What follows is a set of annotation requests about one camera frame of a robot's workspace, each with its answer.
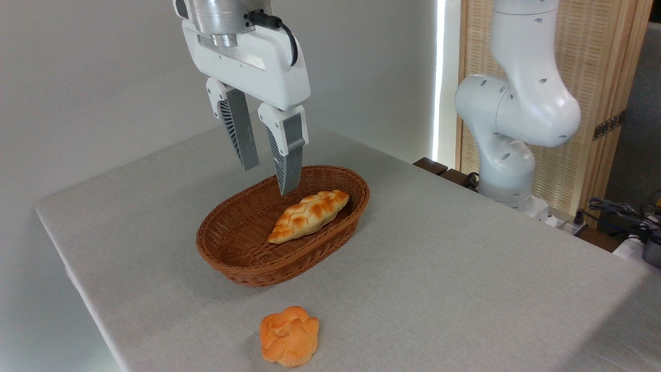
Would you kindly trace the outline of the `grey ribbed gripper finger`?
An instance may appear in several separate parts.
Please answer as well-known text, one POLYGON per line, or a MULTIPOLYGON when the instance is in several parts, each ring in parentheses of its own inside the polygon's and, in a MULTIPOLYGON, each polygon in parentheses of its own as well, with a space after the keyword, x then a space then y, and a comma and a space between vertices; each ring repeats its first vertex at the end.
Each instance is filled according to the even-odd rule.
POLYGON ((286 195, 299 184, 303 147, 309 143, 305 110, 300 105, 281 111, 262 103, 258 108, 258 116, 267 127, 279 192, 286 195))
POLYGON ((215 117, 222 121, 243 169, 258 165, 254 139, 245 94, 236 88, 209 77, 206 89, 215 117))

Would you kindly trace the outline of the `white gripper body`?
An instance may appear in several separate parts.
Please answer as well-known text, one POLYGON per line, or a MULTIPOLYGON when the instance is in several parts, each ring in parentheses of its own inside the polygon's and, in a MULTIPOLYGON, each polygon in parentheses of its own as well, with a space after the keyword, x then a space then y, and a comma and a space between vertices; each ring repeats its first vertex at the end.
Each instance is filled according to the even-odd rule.
POLYGON ((194 24, 182 21, 189 52, 198 70, 225 85, 287 111, 309 99, 311 87, 302 52, 291 66, 290 38, 280 30, 255 26, 238 35, 238 45, 214 45, 194 24))

